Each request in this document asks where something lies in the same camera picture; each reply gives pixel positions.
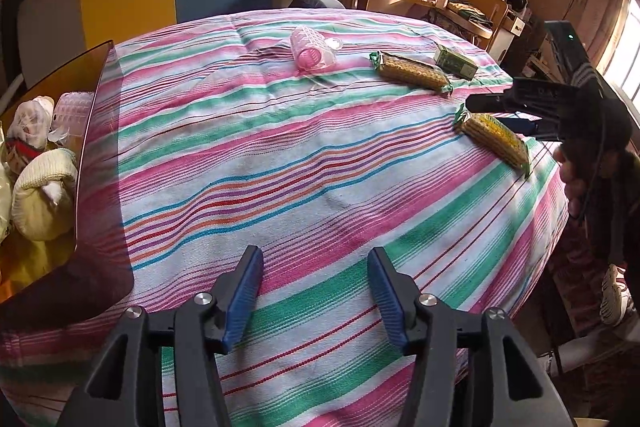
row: small box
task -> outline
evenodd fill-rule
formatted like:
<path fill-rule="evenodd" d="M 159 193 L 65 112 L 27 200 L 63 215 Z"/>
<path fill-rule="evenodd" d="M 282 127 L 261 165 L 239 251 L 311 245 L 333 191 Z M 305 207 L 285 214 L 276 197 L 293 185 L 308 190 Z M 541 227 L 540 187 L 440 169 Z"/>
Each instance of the small box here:
<path fill-rule="evenodd" d="M 433 60 L 435 60 L 437 66 L 441 67 L 446 73 L 455 74 L 465 80 L 473 80 L 476 71 L 478 71 L 478 66 L 470 58 L 466 58 L 440 44 L 436 45 L 438 49 L 433 55 Z"/>

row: metal bolt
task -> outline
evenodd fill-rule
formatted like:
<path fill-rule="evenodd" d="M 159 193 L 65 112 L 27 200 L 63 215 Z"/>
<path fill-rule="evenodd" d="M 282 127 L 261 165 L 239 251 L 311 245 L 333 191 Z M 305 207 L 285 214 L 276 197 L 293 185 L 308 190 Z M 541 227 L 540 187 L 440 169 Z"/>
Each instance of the metal bolt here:
<path fill-rule="evenodd" d="M 501 310 L 500 308 L 489 308 L 486 311 L 486 314 L 492 321 L 497 321 L 500 319 L 507 318 L 507 314 L 504 312 L 504 310 Z"/>
<path fill-rule="evenodd" d="M 423 306 L 435 306 L 438 304 L 438 298 L 430 293 L 423 293 L 418 297 L 418 302 Z"/>
<path fill-rule="evenodd" d="M 194 302 L 200 306 L 209 304 L 213 300 L 213 296 L 210 293 L 202 292 L 198 293 L 194 298 Z"/>
<path fill-rule="evenodd" d="M 131 308 L 127 308 L 124 314 L 130 319 L 136 319 L 142 315 L 142 308 L 140 306 L 132 306 Z"/>

